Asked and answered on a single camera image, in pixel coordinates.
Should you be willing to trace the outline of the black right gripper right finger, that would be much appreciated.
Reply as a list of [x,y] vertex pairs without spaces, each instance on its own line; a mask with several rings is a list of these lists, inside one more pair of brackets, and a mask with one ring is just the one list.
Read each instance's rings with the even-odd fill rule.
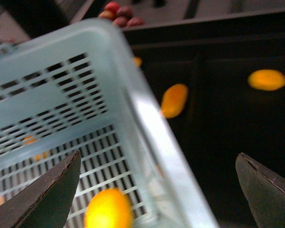
[[259,228],[285,228],[285,178],[240,153],[236,172]]

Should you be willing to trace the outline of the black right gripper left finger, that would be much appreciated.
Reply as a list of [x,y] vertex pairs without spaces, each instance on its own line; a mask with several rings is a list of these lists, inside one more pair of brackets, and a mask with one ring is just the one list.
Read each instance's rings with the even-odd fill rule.
[[81,156],[72,152],[0,206],[0,228],[62,228],[78,186]]

